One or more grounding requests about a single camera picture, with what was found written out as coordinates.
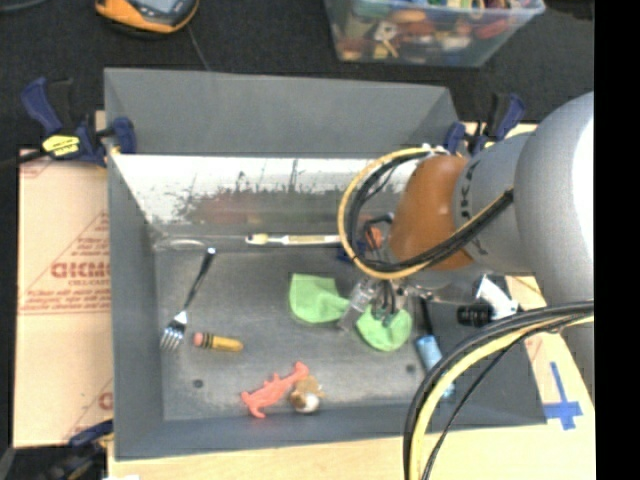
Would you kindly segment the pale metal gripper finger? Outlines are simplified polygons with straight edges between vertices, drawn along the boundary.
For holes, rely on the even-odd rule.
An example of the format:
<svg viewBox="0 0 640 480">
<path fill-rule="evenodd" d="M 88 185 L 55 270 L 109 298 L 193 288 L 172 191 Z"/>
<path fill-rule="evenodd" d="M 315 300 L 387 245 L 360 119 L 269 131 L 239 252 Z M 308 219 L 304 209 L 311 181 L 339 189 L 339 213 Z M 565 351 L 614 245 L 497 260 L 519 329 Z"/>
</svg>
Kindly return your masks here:
<svg viewBox="0 0 640 480">
<path fill-rule="evenodd" d="M 367 309 L 368 305 L 349 305 L 345 313 L 338 321 L 338 328 L 341 331 L 352 331 L 356 327 L 358 320 L 365 314 Z"/>
<path fill-rule="evenodd" d="M 349 298 L 349 306 L 354 310 L 365 310 L 373 299 L 374 280 L 363 278 L 354 285 Z"/>
</svg>

